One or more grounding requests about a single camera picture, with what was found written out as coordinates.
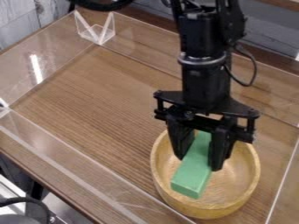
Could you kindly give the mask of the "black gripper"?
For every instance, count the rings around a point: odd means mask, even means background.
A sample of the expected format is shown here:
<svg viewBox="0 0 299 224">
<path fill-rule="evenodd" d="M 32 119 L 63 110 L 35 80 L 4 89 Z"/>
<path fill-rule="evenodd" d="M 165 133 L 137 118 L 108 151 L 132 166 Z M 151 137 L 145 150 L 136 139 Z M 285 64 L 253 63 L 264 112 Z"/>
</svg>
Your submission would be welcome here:
<svg viewBox="0 0 299 224">
<path fill-rule="evenodd" d="M 236 141 L 253 141 L 259 112 L 231 97 L 235 80 L 225 60 L 180 59 L 181 89 L 159 90 L 155 118 L 167 122 L 173 155 L 183 160 L 195 131 L 211 134 L 209 167 L 223 168 Z"/>
</svg>

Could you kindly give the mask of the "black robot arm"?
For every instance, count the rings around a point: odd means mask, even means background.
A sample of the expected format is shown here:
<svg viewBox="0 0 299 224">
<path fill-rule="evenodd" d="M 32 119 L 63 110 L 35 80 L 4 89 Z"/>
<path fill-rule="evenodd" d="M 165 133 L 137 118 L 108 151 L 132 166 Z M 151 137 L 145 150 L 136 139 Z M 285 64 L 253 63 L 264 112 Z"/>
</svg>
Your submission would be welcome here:
<svg viewBox="0 0 299 224">
<path fill-rule="evenodd" d="M 193 132 L 211 134 L 208 166 L 216 172 L 229 158 L 237 141 L 251 143 L 259 111 L 231 96 L 231 83 L 248 87 L 231 72 L 231 52 L 247 57 L 239 40 L 245 36 L 245 17 L 239 0 L 215 0 L 197 5 L 192 0 L 171 0 L 180 38 L 181 90 L 156 91 L 155 118 L 165 121 L 173 155 L 183 159 Z"/>
</svg>

